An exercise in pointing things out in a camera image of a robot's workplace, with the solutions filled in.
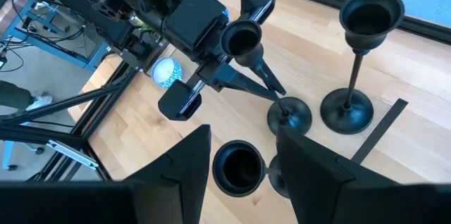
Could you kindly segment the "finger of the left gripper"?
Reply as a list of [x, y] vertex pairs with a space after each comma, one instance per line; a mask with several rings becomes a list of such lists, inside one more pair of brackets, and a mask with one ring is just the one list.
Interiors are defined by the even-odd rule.
[[203, 66], [196, 69], [196, 74], [200, 76], [206, 85], [217, 92], [220, 92], [223, 88], [230, 88], [248, 92], [271, 101], [278, 99], [274, 91], [253, 81], [225, 62], [207, 61]]
[[273, 96], [277, 94], [286, 95], [286, 90], [279, 82], [278, 78], [273, 74], [266, 62], [261, 59], [258, 65], [258, 76], [263, 80], [267, 89]]

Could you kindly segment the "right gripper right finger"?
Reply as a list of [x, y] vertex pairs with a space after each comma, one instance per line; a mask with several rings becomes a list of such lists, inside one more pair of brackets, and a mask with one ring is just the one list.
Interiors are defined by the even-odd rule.
[[388, 224], [395, 220], [389, 189], [378, 173], [294, 130], [277, 134], [280, 169], [300, 224]]

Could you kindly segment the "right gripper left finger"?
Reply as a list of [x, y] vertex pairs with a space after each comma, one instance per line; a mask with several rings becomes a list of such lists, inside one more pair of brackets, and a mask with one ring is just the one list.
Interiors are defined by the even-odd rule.
[[211, 127], [200, 125], [128, 176], [137, 224], [199, 224], [210, 153]]

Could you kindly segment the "black metal candlestick holder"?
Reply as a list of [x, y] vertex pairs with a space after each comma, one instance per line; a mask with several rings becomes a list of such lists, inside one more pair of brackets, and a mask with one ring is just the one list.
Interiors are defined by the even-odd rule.
[[[251, 20], [235, 21], [224, 30], [221, 47], [226, 55], [258, 76], [259, 61], [264, 55], [261, 37], [262, 31], [258, 23]], [[311, 127], [312, 114], [301, 99], [278, 97], [268, 110], [267, 123], [273, 134], [277, 133], [280, 125], [285, 125], [304, 135]]]
[[371, 100], [355, 89], [359, 70], [365, 55], [380, 46], [403, 18], [402, 0], [346, 0], [340, 9], [340, 24], [354, 53], [354, 62], [349, 86], [333, 90], [321, 102], [322, 121], [332, 131], [357, 134], [373, 120]]
[[216, 152], [212, 164], [214, 181], [218, 188], [231, 197], [252, 194], [268, 176], [271, 186], [282, 197], [290, 197], [280, 171], [277, 156], [265, 164], [257, 148], [244, 140], [225, 143]]

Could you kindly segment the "white tealight candle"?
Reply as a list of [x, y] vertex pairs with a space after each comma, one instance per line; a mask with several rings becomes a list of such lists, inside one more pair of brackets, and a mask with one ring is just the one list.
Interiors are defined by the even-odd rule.
[[151, 79], [164, 89], [168, 89], [176, 80], [182, 78], [182, 66], [171, 57], [160, 58], [152, 66]]

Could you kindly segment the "wooden shelf with black legs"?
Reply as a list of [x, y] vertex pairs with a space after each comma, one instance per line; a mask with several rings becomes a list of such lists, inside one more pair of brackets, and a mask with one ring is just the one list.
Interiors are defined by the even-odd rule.
[[[352, 157], [371, 134], [340, 135], [328, 129], [320, 117], [320, 104], [329, 92], [346, 87], [354, 56], [346, 45], [338, 13], [328, 15], [277, 13], [264, 24], [265, 59], [288, 94], [304, 100], [313, 115], [308, 136], [318, 143]], [[190, 127], [208, 123], [213, 132], [213, 150], [233, 139], [251, 142], [270, 161], [276, 139], [266, 123], [270, 102], [235, 90], [205, 89], [203, 103], [193, 118], [177, 122], [186, 134]], [[297, 224], [291, 203], [268, 181], [253, 194], [232, 198], [223, 194], [213, 180], [208, 182], [202, 224]]]

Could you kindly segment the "office chair base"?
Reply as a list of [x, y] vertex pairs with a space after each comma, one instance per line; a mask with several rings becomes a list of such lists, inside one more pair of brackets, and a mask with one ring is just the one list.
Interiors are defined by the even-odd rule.
[[[9, 172], [15, 171], [18, 169], [18, 166], [14, 165], [14, 164], [10, 164], [10, 160], [12, 157], [15, 142], [5, 140], [4, 144], [5, 144], [5, 146], [4, 146], [4, 157], [3, 157], [3, 161], [2, 161], [2, 168]], [[36, 155], [40, 155], [45, 152], [44, 147], [36, 147], [35, 145], [33, 145], [31, 143], [24, 143], [24, 142], [21, 142], [21, 144], [23, 146], [25, 146], [28, 150], [33, 151]]]

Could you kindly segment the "person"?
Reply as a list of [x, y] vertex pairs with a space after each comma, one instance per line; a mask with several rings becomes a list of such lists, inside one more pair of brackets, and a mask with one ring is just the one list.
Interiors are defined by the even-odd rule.
[[50, 95], [34, 96], [27, 89], [0, 80], [0, 106], [15, 108], [19, 111], [30, 111], [53, 102]]

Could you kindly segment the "silver metal bracket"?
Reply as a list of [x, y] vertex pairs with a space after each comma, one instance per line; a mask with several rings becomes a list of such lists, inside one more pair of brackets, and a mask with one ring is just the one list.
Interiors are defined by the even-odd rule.
[[96, 170], [99, 167], [99, 164], [93, 158], [83, 154], [81, 151], [76, 150], [73, 147], [68, 146], [67, 144], [50, 139], [46, 145], [58, 153], [63, 154], [74, 161], [91, 168], [92, 170]]

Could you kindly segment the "blue metal frame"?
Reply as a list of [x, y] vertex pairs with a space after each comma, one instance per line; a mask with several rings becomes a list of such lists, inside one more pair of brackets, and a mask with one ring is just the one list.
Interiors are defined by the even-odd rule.
[[[17, 0], [0, 0], [0, 8], [9, 1], [13, 3]], [[11, 5], [13, 9], [13, 20], [0, 35], [0, 44], [4, 46], [12, 45], [14, 49], [35, 46], [74, 63], [85, 70], [95, 71], [107, 53], [111, 51], [111, 47], [105, 42], [100, 42], [91, 53], [83, 56], [75, 50], [69, 50], [60, 46], [60, 42], [74, 40], [78, 37], [87, 40], [86, 26], [82, 25], [77, 32], [69, 34], [67, 30], [62, 30], [52, 23], [54, 17], [58, 14], [58, 6], [51, 6], [48, 3], [44, 3], [44, 7], [49, 9], [49, 13], [46, 15], [37, 15], [32, 12], [32, 9], [36, 5], [37, 0], [25, 0], [25, 4], [20, 10], [16, 8], [15, 4]], [[37, 32], [30, 31], [32, 24], [35, 22], [40, 23], [45, 30], [57, 34], [58, 37], [45, 37]]]

